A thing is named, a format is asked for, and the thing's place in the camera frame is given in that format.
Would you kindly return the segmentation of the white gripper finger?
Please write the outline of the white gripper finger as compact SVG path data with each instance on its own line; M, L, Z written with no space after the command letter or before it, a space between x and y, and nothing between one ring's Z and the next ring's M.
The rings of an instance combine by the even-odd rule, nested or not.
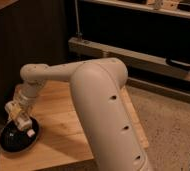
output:
M27 108L27 109L25 110L25 112L24 112L24 120L25 120L25 121L30 120L30 117L31 117L31 115L32 115L31 113L32 113L32 107Z
M10 101L5 105L5 110L9 114L9 118L15 120L19 113L19 106L14 101Z

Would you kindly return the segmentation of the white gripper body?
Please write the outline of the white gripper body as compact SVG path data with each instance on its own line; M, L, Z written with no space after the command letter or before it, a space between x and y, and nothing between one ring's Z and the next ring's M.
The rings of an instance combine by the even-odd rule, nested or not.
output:
M23 110L28 110L30 109L33 104L35 99L31 98L31 97L27 97L25 95L22 94L21 91L17 91L14 93L14 97L13 100L19 104L19 106L23 109Z

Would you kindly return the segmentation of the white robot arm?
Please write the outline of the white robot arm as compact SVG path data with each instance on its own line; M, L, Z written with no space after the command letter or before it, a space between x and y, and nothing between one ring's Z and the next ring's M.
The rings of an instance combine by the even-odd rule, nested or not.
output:
M64 81L99 171L153 171L121 96L128 71L117 58L49 66L27 64L23 84L5 105L16 127L32 136L30 108L48 80Z

